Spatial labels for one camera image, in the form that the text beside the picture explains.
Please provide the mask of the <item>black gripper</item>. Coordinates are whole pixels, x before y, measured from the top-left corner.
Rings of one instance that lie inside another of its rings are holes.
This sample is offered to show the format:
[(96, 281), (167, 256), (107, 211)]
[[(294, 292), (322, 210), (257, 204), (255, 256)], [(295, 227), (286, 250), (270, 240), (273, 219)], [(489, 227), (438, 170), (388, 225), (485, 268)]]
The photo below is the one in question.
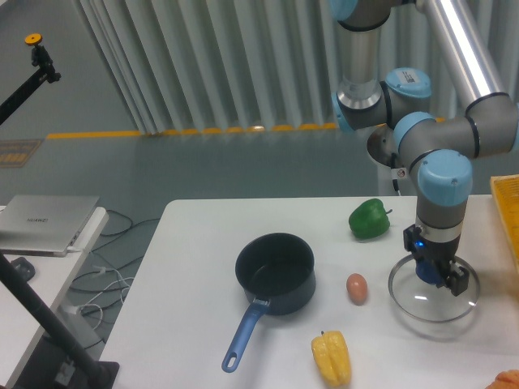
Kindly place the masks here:
[(403, 243), (415, 262), (415, 274), (423, 282), (446, 280), (454, 297), (468, 289), (470, 273), (455, 262), (460, 237), (449, 242), (433, 242), (421, 236), (422, 230), (412, 224), (403, 231)]

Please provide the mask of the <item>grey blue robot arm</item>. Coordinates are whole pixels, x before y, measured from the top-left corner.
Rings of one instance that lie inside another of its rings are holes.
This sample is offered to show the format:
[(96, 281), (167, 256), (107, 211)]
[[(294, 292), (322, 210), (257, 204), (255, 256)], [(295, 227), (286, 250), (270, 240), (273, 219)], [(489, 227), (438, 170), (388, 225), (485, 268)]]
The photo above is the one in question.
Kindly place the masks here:
[(471, 162), (518, 148), (518, 108), (504, 90), (470, 9), (463, 1), (418, 1), (444, 56), (460, 118), (438, 122), (427, 111), (428, 77), (413, 68), (377, 76), (381, 26), (394, 1), (333, 1), (332, 17), (350, 39), (350, 54), (332, 106), (342, 130), (385, 124), (417, 191), (416, 219), (404, 247), (424, 282), (460, 295), (470, 274), (457, 258), (465, 208), (472, 191)]

